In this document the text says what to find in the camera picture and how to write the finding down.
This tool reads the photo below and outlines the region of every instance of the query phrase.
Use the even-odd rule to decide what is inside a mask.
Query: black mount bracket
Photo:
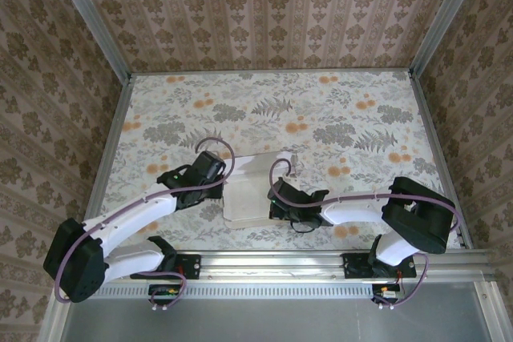
[[[397,279],[399,272],[401,272],[402,278],[415,278],[417,276],[412,256],[403,259],[398,266],[384,264],[376,258],[376,249],[381,237],[381,235],[376,237],[370,252],[347,252],[341,254],[344,277],[347,280],[361,278]]]
[[[178,254],[175,248],[160,236],[150,236],[147,240],[156,244],[164,254],[156,272],[179,272],[188,280],[198,280],[201,272],[200,254]],[[132,274],[133,280],[165,280],[166,276],[144,276]]]
[[[73,218],[62,222],[55,233],[42,266],[53,278],[73,243],[85,233],[83,225]],[[106,264],[100,239],[88,236],[75,250],[66,267],[60,287],[71,302],[78,303],[92,296],[103,284]]]
[[[202,151],[192,165],[185,164],[168,172],[164,172],[157,183],[162,183],[169,189],[181,187],[197,187],[217,182],[223,178],[226,168],[223,159],[210,151]],[[223,185],[200,191],[185,191],[172,194],[176,197],[176,210],[183,210],[200,204],[205,199],[221,199]]]
[[[273,186],[279,195],[299,204],[321,202],[329,194],[329,190],[319,190],[308,195],[304,191],[299,191],[294,186],[286,183],[283,178],[279,178]],[[326,222],[321,217],[320,206],[311,208],[291,207],[277,198],[274,195],[273,189],[269,190],[267,198],[271,200],[271,207],[269,208],[270,219],[288,220],[291,224],[301,223],[311,229],[316,229],[320,226],[332,226],[331,223]]]
[[[416,183],[405,176],[398,176],[389,187],[393,194],[420,195],[440,200],[454,207],[448,198]],[[405,206],[415,202],[408,210]],[[382,219],[409,244],[430,254],[446,252],[447,239],[453,213],[437,204],[412,199],[389,199],[382,208]]]

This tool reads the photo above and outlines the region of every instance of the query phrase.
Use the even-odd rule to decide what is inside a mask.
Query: metal frame
[[[121,95],[119,96],[118,105],[116,106],[114,117],[112,118],[111,129],[109,130],[109,135],[105,142],[102,160],[99,163],[98,173],[96,174],[95,184],[91,191],[84,219],[95,218],[100,213],[103,197],[105,196],[107,183],[111,174],[112,163],[114,162],[116,149],[118,147],[119,137],[121,136],[121,129],[123,128],[125,116],[130,106],[133,89],[134,81],[132,78],[129,82],[127,81],[127,85],[121,89]]]
[[[462,3],[463,0],[443,0],[442,5],[430,25],[430,29],[422,40],[417,54],[410,65],[410,69],[417,76],[420,76],[426,68],[427,63],[436,51],[438,44],[442,41],[443,35],[458,13]]]
[[[290,73],[314,73],[321,72],[404,72],[409,71],[405,67],[397,68],[289,68],[277,70],[215,70],[215,71],[180,71],[180,72],[134,72],[132,77],[150,75],[201,75],[201,74],[290,74]]]
[[[189,281],[192,289],[184,299],[192,298],[246,298],[248,291],[240,288],[267,288],[260,291],[261,299],[297,299],[319,297],[324,299],[368,298],[369,285],[385,280],[346,280],[341,267],[341,254],[351,251],[181,251],[180,254],[201,254],[201,273],[198,281]],[[414,258],[418,269],[424,267],[423,258]],[[508,336],[511,324],[500,295],[494,288],[493,270],[484,250],[448,250],[446,254],[430,255],[430,270],[425,280],[429,283],[475,282],[490,300],[482,305],[491,335]],[[416,279],[405,279],[405,283]],[[91,299],[147,299],[149,284],[168,283],[166,280],[116,280],[103,286]],[[276,292],[288,287],[298,289],[289,293]],[[55,300],[52,293],[38,341],[58,341],[63,334],[70,305]]]
[[[416,74],[411,75],[411,86],[414,90],[415,98],[417,99],[418,109],[420,111],[420,115],[422,117],[422,121],[424,123],[424,127],[427,133],[427,139],[430,143],[431,150],[433,151],[433,158],[436,168],[438,170],[438,176],[440,177],[440,182],[442,183],[443,190],[447,198],[454,202],[456,209],[459,212],[462,212],[461,205],[458,201],[458,195],[456,194],[456,190],[454,189],[454,184],[452,183],[452,178],[450,177],[449,168],[447,167],[446,159],[443,156],[442,146],[440,145],[440,141],[438,140],[438,136],[436,133],[436,129],[434,128],[433,119],[431,118],[430,109],[427,106],[426,98],[424,97],[424,93],[420,86],[420,82],[418,80],[418,76]],[[463,238],[463,242],[466,247],[473,248],[471,234],[468,231],[467,223],[463,218],[463,223],[459,227],[461,231],[461,236]]]
[[[126,84],[130,78],[130,70],[119,52],[107,25],[103,22],[101,14],[92,0],[72,0],[75,7],[82,15],[84,22],[93,34],[95,41],[102,49],[112,69],[119,78],[121,84]]]
[[[491,340],[513,340],[513,327],[496,282],[476,282],[475,290]]]

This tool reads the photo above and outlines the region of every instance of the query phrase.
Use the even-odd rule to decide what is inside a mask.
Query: cable
[[[445,202],[442,202],[441,200],[438,200],[438,199],[427,198],[425,196],[420,196],[420,195],[407,195],[407,194],[404,194],[404,195],[403,194],[349,195],[349,196],[343,196],[343,197],[340,196],[340,197],[337,197],[337,198],[327,199],[327,200],[321,201],[321,202],[305,203],[305,204],[294,203],[294,202],[291,202],[290,200],[282,197],[278,193],[277,189],[273,185],[273,171],[274,171],[274,168],[276,167],[276,165],[279,162],[286,162],[289,165],[289,169],[287,170],[287,174],[286,175],[289,175],[290,171],[292,170],[292,164],[289,162],[288,159],[278,159],[278,160],[276,160],[273,163],[273,165],[271,166],[271,170],[269,171],[269,184],[271,185],[271,190],[273,190],[274,195],[279,200],[281,200],[284,203],[287,203],[291,207],[298,207],[298,208],[319,207],[319,206],[323,206],[325,204],[343,202],[345,200],[387,199],[387,198],[388,199],[389,198],[392,198],[392,199],[411,199],[411,200],[420,200],[422,202],[428,202],[428,203],[432,203],[432,204],[437,204],[437,205],[439,205],[441,207],[444,207],[447,210],[451,211],[454,214],[455,218],[456,218],[456,223],[454,224],[453,227],[450,228],[450,231],[456,230],[456,228],[458,228],[459,224],[463,222],[462,215],[458,212],[458,210],[456,210],[451,205],[449,205],[449,204],[447,204]],[[427,269],[430,266],[429,257],[426,254],[423,254],[423,253],[420,253],[420,252],[417,252],[414,255],[420,255],[420,256],[422,256],[426,260],[426,264],[424,266],[424,271],[422,272],[422,274],[420,276],[420,280],[417,282],[417,284],[415,285],[414,289],[406,297],[404,297],[402,300],[397,301],[395,304],[392,304],[391,302],[389,302],[388,300],[385,300],[382,297],[374,296],[375,298],[377,298],[378,300],[383,302],[386,306],[388,306],[388,307],[398,306],[398,305],[404,304],[405,302],[410,300],[415,295],[415,293],[417,292],[417,290],[420,287],[422,281],[426,278],[426,276],[427,276]]]
[[[178,294],[176,295],[175,299],[172,300],[169,304],[164,305],[164,306],[166,306],[166,308],[170,308],[171,306],[174,306],[176,304],[176,302],[178,302],[182,298],[182,296],[184,296],[185,290],[187,289],[187,279],[185,278],[185,276],[183,276],[179,272],[140,272],[139,274],[142,276],[176,276],[181,279],[182,287],[178,291]],[[157,304],[155,303],[155,295],[158,291],[160,291],[160,290],[156,289],[151,294],[151,297],[150,297],[150,303],[153,305],[154,309],[156,309],[156,307],[157,307]]]
[[[294,227],[294,222],[291,220],[290,221],[290,227],[297,233],[297,234],[309,234],[310,232],[312,232],[313,230],[315,230],[315,228],[310,228],[309,230],[305,230],[305,231],[301,231],[301,230],[296,230],[296,228]]]
[[[421,285],[422,281],[426,278],[426,276],[427,276],[427,269],[430,267],[430,259],[427,256],[427,254],[423,254],[421,252],[416,252],[414,255],[422,256],[426,260],[426,264],[424,265],[424,270],[422,271],[422,274],[420,275],[420,279],[418,280],[418,282],[415,285],[414,289],[411,292],[409,292],[408,295],[405,296],[403,299],[398,300],[395,304],[392,304],[391,302],[389,302],[388,300],[386,300],[385,298],[383,298],[381,296],[374,295],[374,298],[376,298],[377,300],[383,302],[384,305],[389,307],[389,308],[393,308],[395,306],[399,306],[401,304],[405,304],[406,302],[408,302],[409,300],[411,300],[413,298],[413,296],[417,292],[418,288],[420,288],[420,285]]]
[[[401,282],[400,282],[401,290],[404,292],[404,286],[402,285],[402,273],[401,273]]]
[[[60,293],[61,279],[63,278],[64,268],[66,267],[67,263],[69,262],[69,260],[71,258],[71,255],[75,252],[76,248],[89,235],[91,235],[91,234],[95,233],[96,231],[100,230],[106,224],[109,224],[114,219],[119,218],[121,215],[125,214],[127,211],[130,211],[132,208],[137,207],[140,204],[146,203],[150,199],[154,199],[154,198],[157,198],[157,197],[163,196],[163,195],[175,194],[176,192],[208,190],[209,188],[212,188],[212,187],[215,187],[215,186],[219,186],[220,184],[224,183],[224,181],[226,181],[226,179],[228,179],[228,177],[232,174],[233,169],[235,168],[235,152],[233,151],[232,147],[229,144],[227,144],[223,139],[215,138],[213,136],[208,136],[207,138],[201,139],[198,142],[198,144],[196,144],[196,147],[195,147],[194,151],[197,153],[198,149],[200,148],[200,146],[203,143],[207,142],[208,140],[214,140],[216,142],[223,143],[228,148],[228,150],[230,151],[230,155],[232,156],[232,166],[230,167],[230,169],[228,170],[226,175],[223,178],[219,179],[217,182],[210,183],[210,184],[205,184],[203,186],[180,187],[180,188],[174,188],[174,189],[171,189],[171,190],[159,191],[159,192],[155,192],[153,194],[150,194],[150,195],[148,195],[148,196],[146,196],[146,197],[144,197],[142,199],[139,199],[139,200],[135,201],[134,203],[129,204],[126,207],[123,207],[122,209],[118,210],[117,212],[115,212],[114,214],[112,214],[111,216],[106,218],[103,222],[100,222],[100,223],[96,224],[94,227],[92,227],[88,231],[84,232],[71,245],[71,247],[68,249],[67,253],[64,256],[63,261],[59,265],[59,269],[57,271],[57,275],[55,276],[55,282],[54,282],[54,294],[55,294],[55,299],[58,302],[60,302],[62,304],[68,304],[68,303],[71,302],[69,299],[63,298],[61,296],[61,293]]]
[[[390,193],[381,193],[381,194],[364,194],[364,195],[348,195],[348,196],[340,196],[337,198],[327,199],[320,202],[313,202],[313,203],[294,203],[290,200],[282,197],[277,189],[273,185],[273,172],[274,168],[279,162],[286,162],[289,165],[289,169],[287,171],[286,175],[290,174],[290,171],[292,170],[292,164],[288,159],[278,159],[276,160],[273,165],[271,166],[271,170],[269,171],[269,184],[271,185],[271,190],[273,190],[274,195],[283,203],[287,203],[291,207],[298,207],[298,208],[310,208],[310,207],[319,207],[324,206],[325,204],[330,203],[340,203],[345,200],[362,200],[362,199],[411,199],[415,201],[421,201],[421,202],[428,202],[432,204],[437,204],[443,208],[446,208],[450,212],[454,214],[454,217],[456,218],[456,222],[454,223],[453,227],[450,228],[450,231],[456,230],[458,228],[459,224],[463,223],[463,217],[462,215],[456,210],[456,208],[452,207],[450,204],[447,204],[441,200],[434,199],[434,198],[428,198],[426,196],[421,195],[407,195],[407,194],[390,194]]]

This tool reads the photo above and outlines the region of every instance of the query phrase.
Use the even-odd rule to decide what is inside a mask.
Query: gray leaf pattern
[[[378,112],[382,113],[382,121],[384,123],[407,123],[414,120],[414,116],[409,111],[403,111],[400,108],[392,106],[379,106]]]
[[[436,167],[426,161],[433,154],[406,72],[137,75],[123,127],[103,211],[137,196],[163,172],[191,164],[206,136],[226,140],[239,156],[296,153],[307,192],[368,191],[397,175],[441,189]],[[229,157],[220,144],[203,148]],[[376,223],[303,235],[288,223],[230,230],[223,202],[212,200],[162,218],[127,244],[157,234],[188,250],[365,249],[387,231]],[[449,247],[458,247],[454,235]]]
[[[353,145],[353,138],[349,134],[356,134],[353,125],[348,123],[330,124],[326,128],[317,128],[313,138],[324,144],[338,143],[342,147]]]
[[[354,148],[359,148],[361,150],[370,150],[376,152],[385,151],[388,146],[393,146],[398,141],[394,137],[394,134],[389,134],[387,130],[385,132],[381,132],[378,130],[374,130],[375,132],[367,131],[362,134],[358,141],[354,144]]]
[[[184,131],[185,125],[182,122],[161,123],[157,127],[144,130],[143,138],[153,143],[164,142],[170,146],[180,141],[178,133]]]

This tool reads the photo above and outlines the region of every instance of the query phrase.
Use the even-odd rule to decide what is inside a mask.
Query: metal panel
[[[92,0],[72,0],[75,7],[82,15],[84,22],[95,37],[95,41],[102,49],[105,57],[111,64],[112,69],[118,76],[121,84],[126,84],[130,71],[128,65],[125,63],[121,52],[119,52],[107,26],[103,22],[98,9]]]
[[[488,331],[493,341],[509,342],[513,340],[513,327],[496,282],[478,282],[475,284],[479,303],[483,310]]]
[[[427,63],[436,51],[438,44],[442,41],[443,35],[452,23],[454,16],[458,13],[462,3],[463,0],[443,0],[442,5],[438,9],[438,13],[431,23],[430,29],[422,40],[417,54],[410,65],[410,69],[417,76],[420,76],[426,68]]]
[[[442,146],[440,145],[440,141],[438,140],[438,136],[436,134],[436,129],[434,128],[433,119],[431,118],[430,114],[430,109],[427,106],[426,98],[424,97],[424,92],[422,91],[420,81],[418,80],[418,76],[416,74],[413,74],[412,76],[411,86],[414,89],[415,98],[417,99],[418,104],[418,110],[420,111],[422,121],[424,122],[427,138],[430,142],[431,150],[433,151],[434,163],[438,170],[438,175],[440,176],[440,182],[442,182],[443,190],[446,193],[446,197],[454,202],[456,210],[462,212],[462,207],[459,204],[458,195],[456,194],[456,190],[454,189],[454,184],[452,183],[452,178],[450,177],[450,172],[449,168],[447,167],[446,159],[443,156]],[[460,224],[459,230],[461,231],[461,235],[463,237],[463,242],[465,243],[465,246],[467,246],[468,248],[473,248],[471,234],[468,231],[465,219],[463,219],[463,223]]]
[[[91,300],[143,299],[151,282],[106,284]],[[210,284],[189,281],[184,300],[341,300],[372,297],[371,284]]]
[[[84,219],[95,218],[99,215],[102,207],[103,197],[107,189],[107,182],[111,174],[112,163],[114,162],[116,148],[118,146],[119,137],[121,136],[121,129],[125,121],[128,107],[130,106],[131,92],[134,88],[134,82],[130,82],[123,87],[121,95],[119,96],[118,106],[115,109],[114,118],[112,118],[111,129],[105,142],[103,149],[102,160],[99,163],[98,174],[96,174],[95,184],[89,198],[86,214]]]
[[[71,306],[62,340],[486,342],[491,338],[473,284],[428,284],[394,310],[379,310],[368,299],[184,300],[165,312],[153,312],[146,300],[87,300]]]

